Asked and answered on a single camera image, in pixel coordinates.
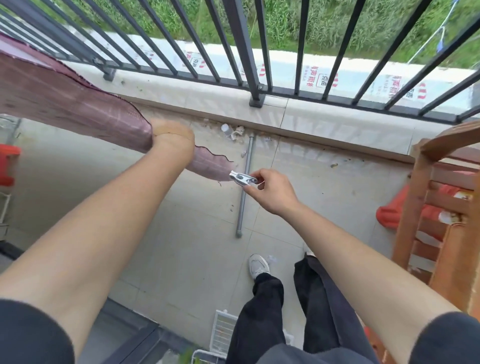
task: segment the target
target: shoe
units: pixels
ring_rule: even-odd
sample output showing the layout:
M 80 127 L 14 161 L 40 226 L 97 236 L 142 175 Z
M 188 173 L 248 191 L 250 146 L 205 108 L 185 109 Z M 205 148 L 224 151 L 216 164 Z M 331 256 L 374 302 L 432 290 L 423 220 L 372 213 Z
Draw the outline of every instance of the shoe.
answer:
M 255 280 L 259 274 L 270 274 L 270 267 L 267 261 L 258 254 L 252 254 L 250 258 L 248 258 L 248 268 L 253 280 Z
M 315 254 L 312 252 L 312 250 L 308 247 L 308 245 L 305 242 L 303 242 L 303 251 L 305 252 L 305 255 L 315 256 Z

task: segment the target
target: silver clip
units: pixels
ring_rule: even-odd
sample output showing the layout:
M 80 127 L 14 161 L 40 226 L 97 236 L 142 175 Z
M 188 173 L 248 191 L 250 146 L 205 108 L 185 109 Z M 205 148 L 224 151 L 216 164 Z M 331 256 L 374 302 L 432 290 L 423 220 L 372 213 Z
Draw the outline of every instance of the silver clip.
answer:
M 250 183 L 257 183 L 258 180 L 255 177 L 249 176 L 245 173 L 230 172 L 230 179 L 240 186 L 248 186 Z

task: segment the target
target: railing baluster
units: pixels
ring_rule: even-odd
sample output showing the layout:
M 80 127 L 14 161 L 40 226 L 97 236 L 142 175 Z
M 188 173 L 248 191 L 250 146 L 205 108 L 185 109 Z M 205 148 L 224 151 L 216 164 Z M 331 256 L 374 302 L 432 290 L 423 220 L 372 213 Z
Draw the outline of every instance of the railing baluster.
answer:
M 265 14 L 263 0 L 255 0 L 255 9 L 257 10 L 258 31 L 260 33 L 260 43 L 262 44 L 262 53 L 264 56 L 265 76 L 267 78 L 268 91 L 272 90 L 272 71 L 270 68 L 270 54 L 268 52 L 267 31 L 265 27 Z
M 345 55 L 345 51 L 347 50 L 348 44 L 350 43 L 350 39 L 352 38 L 352 34 L 353 34 L 353 31 L 355 30 L 355 26 L 357 25 L 357 21 L 360 18 L 363 5 L 365 5 L 365 0 L 357 0 L 357 2 L 355 3 L 352 16 L 350 17 L 350 20 L 347 25 L 347 30 L 345 31 L 345 35 L 343 36 L 342 44 L 340 45 L 340 49 L 338 50 L 338 54 L 335 58 L 332 71 L 330 72 L 330 77 L 328 78 L 324 93 L 322 95 L 323 100 L 327 100 L 328 94 L 330 93 L 330 89 L 332 88 L 332 84 L 333 84 L 333 81 L 335 80 L 336 73 L 340 68 L 340 64 L 342 63 L 343 56 Z
M 444 92 L 442 95 L 437 97 L 431 103 L 425 105 L 423 108 L 420 109 L 419 115 L 420 116 L 425 115 L 430 110 L 433 110 L 437 106 L 443 104 L 445 101 L 451 99 L 453 96 L 459 94 L 460 92 L 462 92 L 466 88 L 472 86 L 478 80 L 480 80 L 480 70 L 476 71 L 474 74 L 471 74 L 465 80 L 456 84 L 454 87 L 452 87 L 448 91 Z
M 150 4 L 148 3 L 147 0 L 138 0 L 140 5 L 145 9 L 145 11 L 147 12 L 148 16 L 150 16 L 150 18 L 152 19 L 152 21 L 155 23 L 156 27 L 160 30 L 160 32 L 162 32 L 163 36 L 165 37 L 165 39 L 167 40 L 167 42 L 171 45 L 171 47 L 173 48 L 173 50 L 175 51 L 175 53 L 180 57 L 180 59 L 182 60 L 183 64 L 185 65 L 185 67 L 188 68 L 188 70 L 190 71 L 190 73 L 193 75 L 193 77 L 195 78 L 198 78 L 198 73 L 197 71 L 192 67 L 192 65 L 190 64 L 190 62 L 188 61 L 187 57 L 185 57 L 185 54 L 183 53 L 183 51 L 180 49 L 180 47 L 178 46 L 177 42 L 173 39 L 172 35 L 170 34 L 170 32 L 167 30 L 167 28 L 165 27 L 165 25 L 163 24 L 163 22 L 160 20 L 160 18 L 158 17 L 158 15 L 155 13 L 155 11 L 152 9 L 152 7 L 150 6 Z
M 120 4 L 118 0 L 110 0 L 110 2 L 117 8 L 120 14 L 127 19 L 130 25 L 135 29 L 135 31 L 143 38 L 143 40 L 150 46 L 153 52 L 156 53 L 158 57 L 165 63 L 165 65 L 172 71 L 173 74 L 177 74 L 177 70 L 173 67 L 173 64 L 170 63 L 167 57 L 158 49 L 156 44 L 151 40 L 151 38 L 145 33 L 141 26 L 135 21 L 135 19 L 130 15 L 128 11 Z
M 468 119 L 469 117 L 477 114 L 480 114 L 480 105 L 477 105 L 471 108 L 470 110 L 467 110 L 464 113 L 458 115 L 456 117 L 456 121 L 460 124 L 463 120 Z
M 413 78 L 403 86 L 393 97 L 385 104 L 384 110 L 390 109 L 396 104 L 409 90 L 420 82 L 426 75 L 435 69 L 440 63 L 447 59 L 454 51 L 456 51 L 463 43 L 467 41 L 477 30 L 480 29 L 480 13 L 470 22 L 460 33 L 450 42 L 448 46 L 442 49 L 428 62 Z
M 230 62 L 230 66 L 232 68 L 233 74 L 235 75 L 235 79 L 237 80 L 239 86 L 243 84 L 241 79 L 239 68 L 237 67 L 237 62 L 235 61 L 235 57 L 232 53 L 232 48 L 230 44 L 228 44 L 227 36 L 225 35 L 225 31 L 223 30 L 222 23 L 220 21 L 220 17 L 218 16 L 218 12 L 216 10 L 215 4 L 213 0 L 205 0 L 207 4 L 208 11 L 210 12 L 210 16 L 212 17 L 213 24 L 215 25 L 216 32 L 220 37 L 220 41 L 222 42 L 223 49 L 225 50 L 225 54 L 227 55 L 228 61 Z
M 375 81 L 375 78 L 379 75 L 379 73 L 385 67 L 387 62 L 390 60 L 390 58 L 393 56 L 395 51 L 400 46 L 400 44 L 402 44 L 405 37 L 409 34 L 410 30 L 412 30 L 413 26 L 415 25 L 417 20 L 420 19 L 420 17 L 425 12 L 425 10 L 427 10 L 431 2 L 432 0 L 420 0 L 420 2 L 417 4 L 417 7 L 413 10 L 412 14 L 408 17 L 407 21 L 403 25 L 402 29 L 400 29 L 400 31 L 398 32 L 394 41 L 388 48 L 387 52 L 385 52 L 382 59 L 378 61 L 377 65 L 375 66 L 373 71 L 370 72 L 369 76 L 363 83 L 362 87 L 360 87 L 360 90 L 352 100 L 352 105 L 358 104 L 361 97 L 365 94 L 365 92 L 367 92 L 370 85 Z
M 193 42 L 197 46 L 197 49 L 199 53 L 202 55 L 205 64 L 207 65 L 208 69 L 212 73 L 212 76 L 216 79 L 217 82 L 220 82 L 220 76 L 218 75 L 215 67 L 213 66 L 212 61 L 210 60 L 210 57 L 208 56 L 207 52 L 205 51 L 204 45 L 200 41 L 200 38 L 197 35 L 197 32 L 195 32 L 195 29 L 193 28 L 192 24 L 190 23 L 190 20 L 188 20 L 187 13 L 185 10 L 182 8 L 180 5 L 179 0 L 170 0 L 170 2 L 173 5 L 173 8 L 179 15 L 183 25 L 185 26 L 185 29 L 187 29 L 188 34 L 192 38 Z
M 128 35 L 124 33 L 123 30 L 120 29 L 118 25 L 115 24 L 113 20 L 110 19 L 110 17 L 100 8 L 96 2 L 93 0 L 83 0 L 92 8 L 93 11 L 95 11 L 103 20 L 106 22 L 113 30 L 117 32 L 117 34 L 150 66 L 152 67 L 155 71 L 158 69 L 157 66 L 145 55 L 145 53 L 142 52 L 140 48 L 130 39 Z M 140 67 L 140 65 L 137 62 L 134 62 L 137 67 Z
M 25 24 L 23 24 L 22 22 L 20 22 L 19 20 L 17 20 L 16 18 L 11 16 L 10 14 L 8 14 L 7 12 L 4 12 L 2 9 L 0 9 L 0 15 L 2 15 L 4 18 L 9 20 L 12 24 L 17 26 L 18 28 L 22 28 L 24 31 L 28 32 L 30 35 L 32 35 L 33 37 L 35 37 L 36 39 L 41 41 L 46 46 L 50 47 L 51 49 L 57 51 L 58 53 L 60 53 L 64 56 L 67 56 L 67 53 L 65 53 L 65 51 L 61 50 L 55 44 L 53 44 L 49 40 L 45 39 L 44 37 L 42 37 L 37 32 L 34 32 L 32 28 L 29 28 L 28 26 L 26 26 Z
M 258 81 L 257 67 L 255 66 L 252 44 L 248 34 L 247 19 L 245 19 L 245 14 L 243 13 L 241 0 L 223 0 L 223 6 L 232 30 L 235 45 L 237 46 L 243 72 L 247 78 L 248 88 L 252 95 L 250 106 L 261 108 L 265 100 L 265 94 L 260 94 L 258 89 L 261 86 Z
M 21 42 L 25 42 L 20 36 L 16 35 L 12 30 L 2 26 L 1 24 L 0 24 L 0 31 L 2 31 L 3 33 L 5 33 L 8 36 L 11 36 L 12 38 L 14 38 L 16 40 L 19 40 Z
M 117 42 L 115 42 L 110 36 L 108 36 L 102 28 L 100 28 L 97 24 L 92 22 L 90 18 L 77 6 L 75 5 L 72 0 L 61 0 L 65 5 L 67 5 L 85 24 L 88 26 L 92 27 L 93 30 L 95 30 L 100 36 L 105 39 L 109 44 L 112 45 L 113 48 L 115 48 L 122 56 L 125 57 L 126 60 L 128 60 L 131 64 L 133 64 L 137 69 L 140 68 L 140 65 L 135 62 L 135 60 L 130 57 L 130 55 L 122 48 L 120 47 Z
M 18 39 L 20 40 L 21 42 L 25 42 L 24 39 L 22 39 L 21 37 L 25 38 L 25 39 L 28 39 L 30 41 L 30 45 L 36 45 L 34 47 L 38 48 L 39 50 L 51 55 L 51 56 L 55 56 L 55 52 L 52 51 L 51 49 L 49 49 L 48 47 L 44 46 L 42 43 L 40 43 L 39 41 L 35 40 L 33 37 L 29 36 L 27 33 L 23 32 L 22 30 L 20 30 L 19 28 L 15 27 L 12 23 L 9 23 L 7 22 L 5 19 L 3 18 L 0 18 L 0 22 L 2 24 L 4 24 L 6 27 L 8 28 L 3 28 L 3 29 L 6 29 L 7 31 L 9 31 L 9 34 L 10 36 L 14 37 L 15 39 Z M 11 32 L 14 31 L 15 33 L 17 33 L 18 35 L 17 36 L 13 36 L 11 34 Z
M 67 14 L 65 14 L 59 6 L 54 4 L 51 0 L 41 0 L 45 5 L 47 5 L 50 9 L 56 12 L 63 20 L 65 20 L 68 24 L 73 26 L 80 34 L 82 34 L 85 38 L 91 41 L 94 45 L 98 47 L 102 52 L 112 58 L 119 66 L 121 65 L 120 60 L 115 57 L 108 49 L 102 46 L 95 38 L 93 38 L 85 29 L 79 26 L 76 22 L 74 22 Z
M 3 4 L 22 19 L 25 19 L 30 25 L 71 52 L 78 59 L 102 69 L 102 67 L 93 63 L 96 55 L 90 48 L 82 44 L 72 33 L 54 21 L 29 0 L 3 0 Z
M 297 51 L 297 70 L 295 72 L 294 94 L 298 95 L 300 91 L 301 67 L 303 64 L 303 49 L 305 47 L 305 35 L 307 34 L 308 8 L 310 0 L 302 0 L 300 9 L 300 29 L 299 29 L 299 47 Z

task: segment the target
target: black pants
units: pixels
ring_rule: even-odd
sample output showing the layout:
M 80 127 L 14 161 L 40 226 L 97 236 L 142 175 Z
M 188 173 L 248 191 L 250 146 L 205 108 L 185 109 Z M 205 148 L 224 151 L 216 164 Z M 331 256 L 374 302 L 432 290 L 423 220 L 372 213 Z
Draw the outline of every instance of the black pants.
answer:
M 307 318 L 303 350 L 312 354 L 343 347 L 378 360 L 355 311 L 314 256 L 295 264 L 295 289 Z M 254 297 L 240 312 L 226 364 L 255 364 L 283 335 L 283 285 L 268 273 L 255 279 Z

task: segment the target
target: tiled floor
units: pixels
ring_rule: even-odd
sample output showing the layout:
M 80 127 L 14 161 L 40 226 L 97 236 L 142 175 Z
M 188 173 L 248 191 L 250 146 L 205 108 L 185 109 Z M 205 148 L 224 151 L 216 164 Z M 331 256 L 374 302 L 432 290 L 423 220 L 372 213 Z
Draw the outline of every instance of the tiled floor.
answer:
M 157 113 L 143 110 L 148 115 Z M 195 118 L 183 118 L 183 122 L 191 123 L 197 145 L 226 154 L 243 171 L 246 135 L 233 142 L 220 132 L 220 124 Z M 22 134 L 11 241 L 23 248 L 140 157 L 32 122 L 22 127 Z M 379 226 L 375 211 L 406 182 L 410 165 L 274 135 L 258 135 L 255 143 L 252 169 L 273 167 L 285 173 L 300 200 L 366 244 L 390 254 L 393 233 Z M 250 197 L 243 237 L 237 239 L 240 191 L 232 182 L 218 183 L 184 171 L 110 296 L 208 347 L 215 310 L 238 315 L 252 297 L 248 257 L 270 255 L 272 273 L 285 287 L 285 329 L 301 346 L 305 317 L 293 286 L 293 264 L 302 257 L 303 242 L 282 219 Z

